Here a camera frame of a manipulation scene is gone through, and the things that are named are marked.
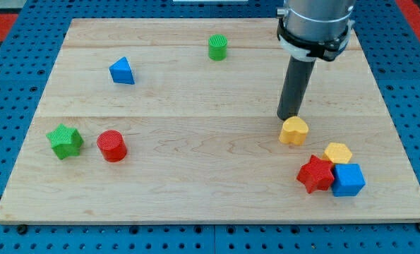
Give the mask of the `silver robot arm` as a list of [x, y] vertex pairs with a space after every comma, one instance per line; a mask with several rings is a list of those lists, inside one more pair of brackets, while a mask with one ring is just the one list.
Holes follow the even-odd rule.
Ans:
[[334, 61], [346, 48], [356, 0], [284, 0], [277, 8], [277, 38], [296, 60]]

